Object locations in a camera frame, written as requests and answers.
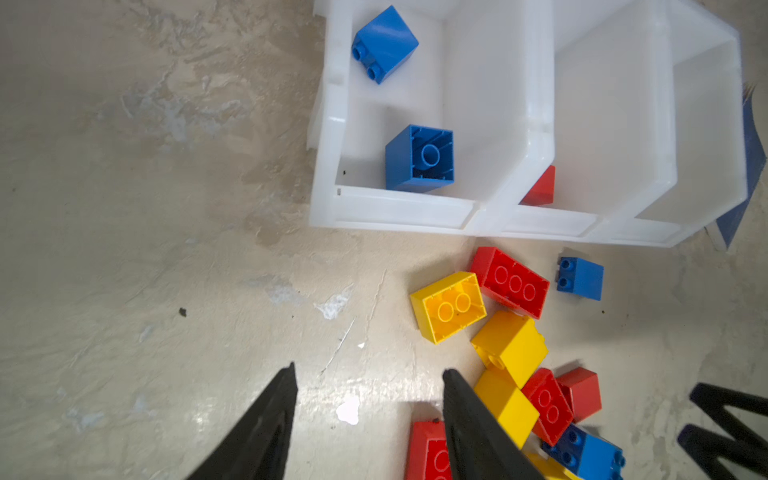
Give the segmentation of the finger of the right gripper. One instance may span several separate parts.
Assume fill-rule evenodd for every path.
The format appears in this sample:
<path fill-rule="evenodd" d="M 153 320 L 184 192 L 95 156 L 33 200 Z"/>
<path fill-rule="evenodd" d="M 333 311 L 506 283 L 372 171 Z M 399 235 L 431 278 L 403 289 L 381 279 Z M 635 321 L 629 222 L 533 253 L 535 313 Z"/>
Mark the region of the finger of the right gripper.
<path fill-rule="evenodd" d="M 710 417 L 726 413 L 727 407 L 767 416 L 767 399 L 733 389 L 707 383 L 698 383 L 690 393 L 690 400 Z"/>
<path fill-rule="evenodd" d="M 767 441 L 752 431 L 732 439 L 696 425 L 686 425 L 678 436 L 678 443 L 709 479 L 737 479 L 724 461 L 756 474 L 759 479 L 767 478 Z"/>

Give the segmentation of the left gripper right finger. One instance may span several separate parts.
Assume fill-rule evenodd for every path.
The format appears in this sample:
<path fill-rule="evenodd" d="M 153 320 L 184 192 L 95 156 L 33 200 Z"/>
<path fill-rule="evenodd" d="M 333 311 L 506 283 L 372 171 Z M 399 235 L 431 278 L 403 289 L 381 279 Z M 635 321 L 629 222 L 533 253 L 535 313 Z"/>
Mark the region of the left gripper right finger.
<path fill-rule="evenodd" d="M 459 371 L 443 372 L 443 418 L 455 479 L 542 480 Z"/>

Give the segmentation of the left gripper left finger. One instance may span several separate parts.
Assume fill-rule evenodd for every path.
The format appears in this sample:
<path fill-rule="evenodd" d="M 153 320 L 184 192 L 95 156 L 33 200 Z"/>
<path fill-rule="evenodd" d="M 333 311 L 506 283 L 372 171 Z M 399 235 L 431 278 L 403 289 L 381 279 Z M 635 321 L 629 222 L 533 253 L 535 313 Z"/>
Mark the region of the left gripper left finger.
<path fill-rule="evenodd" d="M 282 480 L 298 394 L 295 365 L 282 368 L 191 479 Z"/>

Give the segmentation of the long red brick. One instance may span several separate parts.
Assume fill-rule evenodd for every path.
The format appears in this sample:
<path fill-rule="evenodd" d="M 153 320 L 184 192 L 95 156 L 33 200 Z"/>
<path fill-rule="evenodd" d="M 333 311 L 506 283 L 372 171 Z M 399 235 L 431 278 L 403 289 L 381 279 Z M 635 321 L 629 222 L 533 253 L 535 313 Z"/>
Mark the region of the long red brick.
<path fill-rule="evenodd" d="M 442 421 L 430 420 L 412 424 L 405 479 L 452 479 L 450 454 Z"/>
<path fill-rule="evenodd" d="M 496 247 L 479 247 L 471 271 L 485 295 L 510 310 L 541 318 L 549 280 Z"/>

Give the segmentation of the long red brick top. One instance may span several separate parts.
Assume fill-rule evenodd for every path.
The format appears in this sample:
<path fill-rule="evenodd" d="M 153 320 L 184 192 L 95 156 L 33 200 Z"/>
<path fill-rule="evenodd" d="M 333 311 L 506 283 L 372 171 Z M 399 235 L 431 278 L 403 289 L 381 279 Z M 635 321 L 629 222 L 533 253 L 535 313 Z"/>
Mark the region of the long red brick top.
<path fill-rule="evenodd" d="M 471 271 L 485 295 L 510 310 L 541 318 L 549 280 L 496 247 L 479 247 Z"/>

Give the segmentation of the small blue brick top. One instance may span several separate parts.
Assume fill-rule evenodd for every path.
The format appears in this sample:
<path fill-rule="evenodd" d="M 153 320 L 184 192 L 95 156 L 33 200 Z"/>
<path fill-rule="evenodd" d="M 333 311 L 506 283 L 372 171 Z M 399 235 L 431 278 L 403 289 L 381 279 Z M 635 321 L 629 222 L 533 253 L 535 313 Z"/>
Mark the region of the small blue brick top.
<path fill-rule="evenodd" d="M 600 301 L 604 267 L 578 257 L 561 257 L 556 280 L 557 290 Z"/>

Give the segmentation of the small red brick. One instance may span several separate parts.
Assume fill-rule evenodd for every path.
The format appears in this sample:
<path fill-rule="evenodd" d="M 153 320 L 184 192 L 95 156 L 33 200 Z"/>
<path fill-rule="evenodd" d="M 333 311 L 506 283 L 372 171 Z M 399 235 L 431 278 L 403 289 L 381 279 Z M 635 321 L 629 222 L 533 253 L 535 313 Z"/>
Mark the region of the small red brick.
<path fill-rule="evenodd" d="M 523 197 L 520 204 L 525 206 L 551 205 L 554 202 L 555 182 L 556 167 L 550 165 Z"/>

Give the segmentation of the dark blue brick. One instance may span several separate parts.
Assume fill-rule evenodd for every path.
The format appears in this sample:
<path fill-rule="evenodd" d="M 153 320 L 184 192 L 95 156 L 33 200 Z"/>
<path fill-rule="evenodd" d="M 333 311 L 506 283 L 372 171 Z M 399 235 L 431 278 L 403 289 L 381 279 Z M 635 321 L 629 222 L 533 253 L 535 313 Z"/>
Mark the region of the dark blue brick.
<path fill-rule="evenodd" d="M 389 6 L 354 36 L 352 57 L 367 77 L 382 84 L 419 46 L 419 41 L 394 6 Z"/>

